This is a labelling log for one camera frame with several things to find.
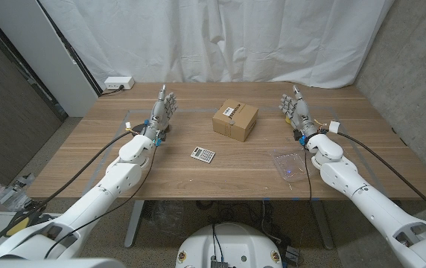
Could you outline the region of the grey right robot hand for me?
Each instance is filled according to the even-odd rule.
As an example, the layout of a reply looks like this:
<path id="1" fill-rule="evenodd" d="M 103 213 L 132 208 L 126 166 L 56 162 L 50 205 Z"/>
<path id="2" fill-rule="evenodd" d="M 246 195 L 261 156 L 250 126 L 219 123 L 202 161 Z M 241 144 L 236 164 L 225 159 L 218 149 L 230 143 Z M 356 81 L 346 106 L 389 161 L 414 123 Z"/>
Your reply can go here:
<path id="1" fill-rule="evenodd" d="M 289 119 L 290 125 L 294 130 L 301 132 L 305 137 L 315 135 L 317 127 L 311 117 L 308 105 L 296 84 L 293 85 L 293 93 L 293 98 L 286 94 L 282 95 L 279 109 Z"/>

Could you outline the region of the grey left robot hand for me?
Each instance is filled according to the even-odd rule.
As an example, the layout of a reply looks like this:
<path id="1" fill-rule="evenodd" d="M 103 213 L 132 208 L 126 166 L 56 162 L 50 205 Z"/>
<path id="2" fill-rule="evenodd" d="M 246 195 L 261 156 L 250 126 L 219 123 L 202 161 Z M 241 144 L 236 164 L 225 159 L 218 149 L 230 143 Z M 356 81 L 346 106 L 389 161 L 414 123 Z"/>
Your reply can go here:
<path id="1" fill-rule="evenodd" d="M 177 108 L 176 95 L 173 92 L 167 95 L 166 85 L 163 84 L 143 135 L 155 139 L 165 134 L 169 128 L 169 121 Z"/>

